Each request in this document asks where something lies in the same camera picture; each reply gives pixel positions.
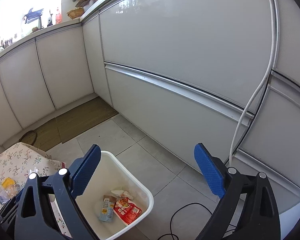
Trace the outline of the white plastic trash bin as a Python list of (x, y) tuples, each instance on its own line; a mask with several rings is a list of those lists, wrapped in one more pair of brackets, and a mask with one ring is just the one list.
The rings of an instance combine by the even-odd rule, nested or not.
[[(141, 215), (125, 224), (116, 214), (111, 222), (102, 222), (99, 215), (104, 195), (112, 190), (124, 190), (133, 196), (133, 202), (141, 210)], [(101, 152), (101, 161), (89, 180), (84, 193), (75, 199), (83, 217), (100, 239), (117, 239), (137, 226), (153, 209), (154, 199), (151, 192), (136, 179), (121, 162), (108, 151)]]

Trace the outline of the brown floor mat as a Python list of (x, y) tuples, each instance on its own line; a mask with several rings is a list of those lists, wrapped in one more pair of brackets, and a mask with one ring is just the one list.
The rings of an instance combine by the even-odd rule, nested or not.
[(26, 132), (19, 141), (47, 151), (115, 115), (117, 111), (113, 107), (96, 97)]

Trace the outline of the red drink bottle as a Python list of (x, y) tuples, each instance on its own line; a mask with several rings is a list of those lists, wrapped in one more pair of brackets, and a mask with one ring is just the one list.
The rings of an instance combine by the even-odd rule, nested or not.
[(57, 7), (56, 9), (56, 24), (60, 24), (62, 22), (62, 13), (59, 9), (59, 7)]

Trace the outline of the clear plastic water bottle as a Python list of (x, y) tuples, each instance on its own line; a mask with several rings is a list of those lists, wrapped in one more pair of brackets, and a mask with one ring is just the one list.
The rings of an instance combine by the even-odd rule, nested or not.
[(0, 204), (4, 205), (14, 196), (16, 196), (21, 190), (19, 184), (8, 185), (5, 189), (0, 192)]

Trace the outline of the floral tablecloth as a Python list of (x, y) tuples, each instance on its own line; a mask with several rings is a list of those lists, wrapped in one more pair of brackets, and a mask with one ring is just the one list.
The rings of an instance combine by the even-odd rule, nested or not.
[(7, 198), (2, 187), (7, 178), (24, 187), (30, 173), (44, 177), (54, 175), (61, 168), (65, 168), (64, 162), (53, 160), (51, 155), (34, 146), (18, 142), (0, 154), (0, 197)]

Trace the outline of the white tissue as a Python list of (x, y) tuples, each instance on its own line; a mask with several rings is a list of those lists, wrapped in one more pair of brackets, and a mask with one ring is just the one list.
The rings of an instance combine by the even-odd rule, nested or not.
[(129, 200), (134, 199), (132, 194), (125, 190), (111, 190), (111, 193), (119, 198), (128, 198)]

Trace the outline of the blue faucet cloth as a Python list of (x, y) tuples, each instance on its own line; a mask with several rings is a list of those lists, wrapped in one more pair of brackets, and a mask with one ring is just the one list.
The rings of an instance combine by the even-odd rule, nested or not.
[(23, 16), (25, 24), (38, 20), (42, 16), (43, 10), (44, 9), (33, 11), (33, 8), (31, 8), (29, 12)]

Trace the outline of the red instant noodle cup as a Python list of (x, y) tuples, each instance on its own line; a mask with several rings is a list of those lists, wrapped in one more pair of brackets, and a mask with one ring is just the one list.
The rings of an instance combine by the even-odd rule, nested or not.
[(133, 201), (125, 197), (116, 201), (114, 213), (125, 225), (130, 225), (141, 216), (142, 210)]

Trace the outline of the light blue milk carton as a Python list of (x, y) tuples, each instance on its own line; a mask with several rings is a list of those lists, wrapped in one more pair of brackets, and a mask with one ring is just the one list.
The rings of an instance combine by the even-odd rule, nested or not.
[(102, 222), (111, 222), (113, 218), (114, 206), (117, 198), (111, 195), (104, 195), (99, 220)]

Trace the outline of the wicker basket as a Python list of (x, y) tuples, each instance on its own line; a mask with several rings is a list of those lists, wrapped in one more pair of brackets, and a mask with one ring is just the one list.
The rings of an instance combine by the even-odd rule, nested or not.
[(71, 9), (70, 11), (67, 12), (67, 16), (71, 18), (72, 20), (76, 18), (80, 18), (84, 14), (84, 9), (83, 7)]

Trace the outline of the yellow snack wrapper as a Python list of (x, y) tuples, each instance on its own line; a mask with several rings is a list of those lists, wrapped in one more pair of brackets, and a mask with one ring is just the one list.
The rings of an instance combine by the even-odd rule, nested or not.
[(3, 182), (2, 182), (2, 187), (4, 189), (8, 188), (11, 185), (14, 185), (15, 181), (13, 179), (11, 179), (10, 177), (7, 177)]

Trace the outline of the white kitchen cabinets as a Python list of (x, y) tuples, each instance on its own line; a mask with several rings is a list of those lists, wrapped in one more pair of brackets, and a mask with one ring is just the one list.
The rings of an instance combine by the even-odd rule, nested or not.
[(96, 96), (197, 168), (202, 142), (300, 200), (298, 0), (99, 0), (0, 53), (0, 153)]

